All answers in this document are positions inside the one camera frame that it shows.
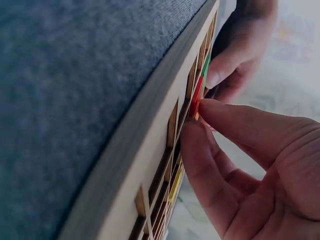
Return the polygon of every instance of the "red tab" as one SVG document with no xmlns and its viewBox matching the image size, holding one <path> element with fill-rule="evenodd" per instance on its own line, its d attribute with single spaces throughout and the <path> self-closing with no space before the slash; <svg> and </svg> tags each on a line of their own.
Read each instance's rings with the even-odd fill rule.
<svg viewBox="0 0 320 240">
<path fill-rule="evenodd" d="M 190 111 L 189 111 L 189 117 L 195 118 L 196 114 L 198 112 L 198 108 L 199 108 L 199 100 L 202 97 L 201 93 L 202 93 L 202 84 L 204 82 L 204 77 L 201 76 L 199 78 L 198 84 L 196 85 L 194 94 L 193 94 L 193 98 L 191 100 L 191 104 L 190 104 Z"/>
</svg>

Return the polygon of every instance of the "floor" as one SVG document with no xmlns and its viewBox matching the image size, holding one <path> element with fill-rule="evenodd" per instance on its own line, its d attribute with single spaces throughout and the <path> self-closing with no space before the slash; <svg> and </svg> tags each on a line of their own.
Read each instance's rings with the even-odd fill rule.
<svg viewBox="0 0 320 240">
<path fill-rule="evenodd" d="M 224 18 L 235 6 L 235 0 L 226 2 Z M 252 84 L 235 104 L 320 121 L 319 19 L 312 0 L 279 0 L 278 22 L 265 58 Z M 223 136 L 214 135 L 240 168 L 256 178 L 263 177 L 264 170 L 250 157 Z M 167 240 L 219 239 L 185 176 Z"/>
</svg>

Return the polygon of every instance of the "wooden frame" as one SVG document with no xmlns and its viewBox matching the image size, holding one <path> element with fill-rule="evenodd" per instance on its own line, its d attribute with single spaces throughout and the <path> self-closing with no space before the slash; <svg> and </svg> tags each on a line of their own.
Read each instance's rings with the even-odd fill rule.
<svg viewBox="0 0 320 240">
<path fill-rule="evenodd" d="M 163 238 L 185 172 L 174 151 L 212 47 L 218 6 L 219 0 L 207 0 L 159 63 L 90 173 L 59 239 Z"/>
</svg>

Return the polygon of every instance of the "finger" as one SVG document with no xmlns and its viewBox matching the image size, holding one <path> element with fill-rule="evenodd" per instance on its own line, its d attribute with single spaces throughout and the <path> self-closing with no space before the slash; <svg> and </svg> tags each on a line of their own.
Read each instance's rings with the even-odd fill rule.
<svg viewBox="0 0 320 240">
<path fill-rule="evenodd" d="M 241 143 L 235 142 L 235 144 L 240 148 L 243 152 L 245 152 L 250 158 L 252 158 L 256 163 L 260 165 L 265 171 L 267 171 L 273 160 L 267 156 L 266 154 Z"/>
<path fill-rule="evenodd" d="M 225 105 L 213 99 L 201 100 L 199 113 L 215 130 L 234 143 L 266 154 L 266 162 L 261 163 L 264 166 L 270 166 L 283 149 L 301 136 L 301 129 L 312 121 L 248 106 Z"/>
<path fill-rule="evenodd" d="M 223 103 L 232 103 L 242 93 L 248 80 L 247 76 L 242 76 L 237 71 L 234 71 L 219 85 L 214 99 Z"/>
<path fill-rule="evenodd" d="M 249 60 L 250 54 L 240 41 L 233 41 L 222 53 L 210 63 L 205 86 L 212 89 L 230 76 L 243 62 Z"/>
<path fill-rule="evenodd" d="M 222 237 L 239 204 L 211 154 L 211 146 L 200 122 L 187 123 L 181 132 L 181 154 L 189 182 L 215 229 Z"/>
<path fill-rule="evenodd" d="M 237 166 L 219 147 L 210 129 L 206 126 L 204 128 L 210 144 L 213 160 L 222 178 L 245 196 L 254 193 L 259 187 L 260 181 L 237 168 Z"/>
</svg>

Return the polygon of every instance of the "wooden grid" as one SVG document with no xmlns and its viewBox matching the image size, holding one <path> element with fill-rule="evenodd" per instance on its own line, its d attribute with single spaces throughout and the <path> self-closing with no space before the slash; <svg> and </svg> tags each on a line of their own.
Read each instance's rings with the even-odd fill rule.
<svg viewBox="0 0 320 240">
<path fill-rule="evenodd" d="M 130 240 L 162 240 L 166 234 L 185 169 L 182 163 L 179 141 L 183 123 L 189 114 L 205 59 L 212 48 L 217 13 L 202 41 L 198 54 L 190 68 L 184 102 L 178 114 L 178 101 L 173 107 L 167 124 L 166 148 L 148 191 L 141 186 L 135 197 L 138 218 Z"/>
</svg>

